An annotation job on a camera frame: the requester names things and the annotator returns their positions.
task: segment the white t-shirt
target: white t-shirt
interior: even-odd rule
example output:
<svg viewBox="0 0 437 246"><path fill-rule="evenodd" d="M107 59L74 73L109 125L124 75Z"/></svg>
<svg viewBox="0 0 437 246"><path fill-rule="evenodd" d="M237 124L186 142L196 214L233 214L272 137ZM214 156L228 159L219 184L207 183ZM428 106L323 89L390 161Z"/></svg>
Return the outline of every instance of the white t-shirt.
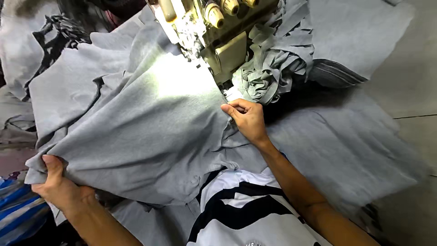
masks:
<svg viewBox="0 0 437 246"><path fill-rule="evenodd" d="M187 246L332 246L288 202L269 168L223 170L201 189Z"/></svg>

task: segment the forearm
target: forearm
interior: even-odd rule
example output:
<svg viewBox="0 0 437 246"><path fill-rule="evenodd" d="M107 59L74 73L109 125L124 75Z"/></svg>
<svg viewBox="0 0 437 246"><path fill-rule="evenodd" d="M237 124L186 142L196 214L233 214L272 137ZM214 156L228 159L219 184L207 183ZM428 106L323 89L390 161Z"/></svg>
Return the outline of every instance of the forearm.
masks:
<svg viewBox="0 0 437 246"><path fill-rule="evenodd" d="M378 244L335 211L306 178L268 141L255 145L287 198L308 224L334 246Z"/></svg>
<svg viewBox="0 0 437 246"><path fill-rule="evenodd" d="M83 205L64 214L89 246L142 245L94 197L84 198Z"/></svg>
<svg viewBox="0 0 437 246"><path fill-rule="evenodd" d="M326 203L326 199L290 164L270 140L256 146L285 195L301 214L314 204Z"/></svg>

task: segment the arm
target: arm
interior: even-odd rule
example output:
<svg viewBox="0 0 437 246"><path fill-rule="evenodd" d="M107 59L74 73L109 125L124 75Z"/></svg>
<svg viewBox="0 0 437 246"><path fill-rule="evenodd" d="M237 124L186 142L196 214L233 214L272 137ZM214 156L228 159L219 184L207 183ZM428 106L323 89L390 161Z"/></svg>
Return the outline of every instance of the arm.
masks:
<svg viewBox="0 0 437 246"><path fill-rule="evenodd" d="M141 246L94 197L94 190L62 177L62 162L53 155L44 155L48 176L44 184L32 185L32 191L59 208L90 246Z"/></svg>
<svg viewBox="0 0 437 246"><path fill-rule="evenodd" d="M306 178L270 141L261 104L237 99L223 104L240 132L261 152L295 209L310 226L334 246L377 246L367 233L335 211Z"/></svg>

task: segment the concrete floor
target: concrete floor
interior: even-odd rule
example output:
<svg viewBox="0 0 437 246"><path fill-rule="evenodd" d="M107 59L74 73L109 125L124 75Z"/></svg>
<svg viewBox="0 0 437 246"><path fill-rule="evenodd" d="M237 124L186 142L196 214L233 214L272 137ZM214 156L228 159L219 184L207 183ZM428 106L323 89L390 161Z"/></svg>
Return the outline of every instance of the concrete floor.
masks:
<svg viewBox="0 0 437 246"><path fill-rule="evenodd" d="M431 166L415 187L375 202L388 239L437 245L437 1L406 0L415 18L389 58L363 87L400 125L400 135Z"/></svg>

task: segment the blue fabric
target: blue fabric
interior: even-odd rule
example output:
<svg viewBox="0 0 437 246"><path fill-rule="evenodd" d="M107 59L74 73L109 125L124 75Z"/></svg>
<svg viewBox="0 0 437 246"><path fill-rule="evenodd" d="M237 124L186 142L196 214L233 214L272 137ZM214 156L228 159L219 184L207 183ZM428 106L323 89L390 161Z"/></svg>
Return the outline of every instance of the blue fabric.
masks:
<svg viewBox="0 0 437 246"><path fill-rule="evenodd" d="M25 185L18 190L14 191L12 194L10 194L7 197L2 197L0 199L0 209L3 208L6 204L11 203L15 201L16 199L26 195L31 191L30 185Z"/></svg>
<svg viewBox="0 0 437 246"><path fill-rule="evenodd" d="M48 206L46 203L42 203L40 205L37 205L33 208L30 208L27 210L24 214L20 215L18 218L16 218L14 221L12 221L7 226L3 227L3 229L0 230L0 238L7 233L11 232L15 228L17 228L19 225L21 225L24 221L30 219L33 215L38 213L42 208Z"/></svg>
<svg viewBox="0 0 437 246"><path fill-rule="evenodd" d="M0 245L13 245L34 235L46 222L49 209L46 203L32 204L40 196L21 180L9 179L0 185L0 221L9 216L7 223L0 227ZM11 215L24 207L23 213Z"/></svg>
<svg viewBox="0 0 437 246"><path fill-rule="evenodd" d="M14 245L18 243L19 241L22 241L28 237L33 236L47 221L47 216L44 216L40 219L38 219L35 224L33 224L32 227L30 227L25 233L21 234L19 237L17 237L15 240L7 243L6 245Z"/></svg>
<svg viewBox="0 0 437 246"><path fill-rule="evenodd" d="M30 198L29 200L27 200L27 201L25 201L23 203L20 203L20 204L18 204L16 206L13 206L13 207L8 208L8 209L6 209L4 211L1 211L0 212L0 221L2 219L4 219L8 214L10 214L10 213L12 213L12 212L14 212L14 211L16 211L16 210L26 206L26 205L32 203L33 201L37 200L38 198L39 198L39 196L34 196L34 197Z"/></svg>
<svg viewBox="0 0 437 246"><path fill-rule="evenodd" d="M13 180L11 180L11 179L4 180L4 181L0 184L0 189L8 187L9 185L12 184L12 182L13 182Z"/></svg>

